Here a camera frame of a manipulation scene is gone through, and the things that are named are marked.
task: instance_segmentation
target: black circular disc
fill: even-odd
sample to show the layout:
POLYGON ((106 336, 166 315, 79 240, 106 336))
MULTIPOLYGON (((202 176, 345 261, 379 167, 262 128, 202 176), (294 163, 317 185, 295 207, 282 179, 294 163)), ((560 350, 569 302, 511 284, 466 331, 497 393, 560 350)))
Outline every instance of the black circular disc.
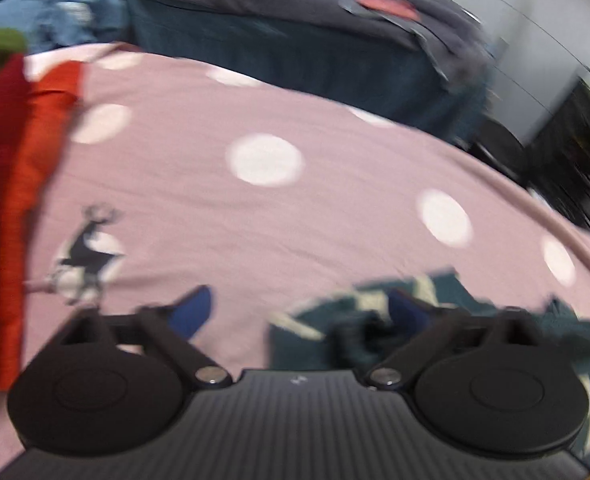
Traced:
POLYGON ((39 356, 12 387, 8 413, 28 446, 96 456, 160 434, 182 405, 165 364, 105 346, 62 346, 39 356))
POLYGON ((536 456, 569 444, 588 399, 572 368, 537 346, 497 345, 444 359, 415 387, 433 428, 466 448, 536 456))

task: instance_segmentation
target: pink bedsheet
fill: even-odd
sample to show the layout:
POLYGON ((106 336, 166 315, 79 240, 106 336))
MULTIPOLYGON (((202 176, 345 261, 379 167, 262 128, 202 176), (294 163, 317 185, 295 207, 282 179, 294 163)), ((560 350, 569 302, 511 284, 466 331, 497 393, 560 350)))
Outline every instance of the pink bedsheet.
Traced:
MULTIPOLYGON (((31 70, 110 49, 42 54, 31 70)), ((151 54, 109 52, 84 85, 31 248, 27 361, 80 292, 82 268, 57 262, 112 208, 116 218, 78 239, 118 255, 96 274, 102 309, 164 304, 207 283, 215 311, 194 342, 234 373, 264 365, 271 313, 374 278, 454 267, 497 305, 537 309, 556 294, 590 317, 590 235, 426 134, 151 54)), ((98 295, 82 292, 80 303, 98 295)), ((0 467, 20 449, 0 395, 0 467)))

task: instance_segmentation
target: orange fabric trim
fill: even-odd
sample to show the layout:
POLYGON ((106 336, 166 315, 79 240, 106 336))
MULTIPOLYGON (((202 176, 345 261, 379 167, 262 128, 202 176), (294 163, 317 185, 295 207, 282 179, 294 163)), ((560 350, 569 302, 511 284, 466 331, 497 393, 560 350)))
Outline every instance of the orange fabric trim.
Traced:
POLYGON ((0 231, 0 390, 20 371, 24 331, 24 281, 28 215, 59 163, 73 105, 79 98, 82 63, 54 67, 30 93, 30 117, 12 169, 0 231))

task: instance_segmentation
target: black reindeer silhouette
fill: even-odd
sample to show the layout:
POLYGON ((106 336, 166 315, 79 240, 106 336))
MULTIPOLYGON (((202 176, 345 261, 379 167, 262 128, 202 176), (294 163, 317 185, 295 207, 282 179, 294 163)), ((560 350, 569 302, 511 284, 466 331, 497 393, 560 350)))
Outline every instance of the black reindeer silhouette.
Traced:
POLYGON ((75 241, 70 245, 68 256, 55 262, 55 269, 50 275, 50 285, 57 288, 61 275, 68 267, 81 267, 84 270, 82 283, 80 284, 75 297, 68 301, 68 305, 78 303, 86 290, 94 288, 96 291, 96 302, 99 303, 104 293, 104 286, 99 274, 102 269, 115 258, 121 258, 123 254, 110 254, 95 251, 89 245, 95 233, 102 225, 112 224, 120 216, 116 209, 110 209, 106 216, 98 217, 98 211, 104 208, 104 204, 91 205, 83 209, 84 216, 88 220, 86 225, 79 231, 75 241))

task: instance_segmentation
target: white wall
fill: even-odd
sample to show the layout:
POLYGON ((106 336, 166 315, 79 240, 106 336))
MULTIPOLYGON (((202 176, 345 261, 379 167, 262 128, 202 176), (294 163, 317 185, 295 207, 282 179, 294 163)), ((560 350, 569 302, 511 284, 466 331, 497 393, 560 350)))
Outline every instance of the white wall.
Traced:
POLYGON ((529 139, 590 66, 590 0, 455 0, 508 49, 494 69, 491 115, 529 139))

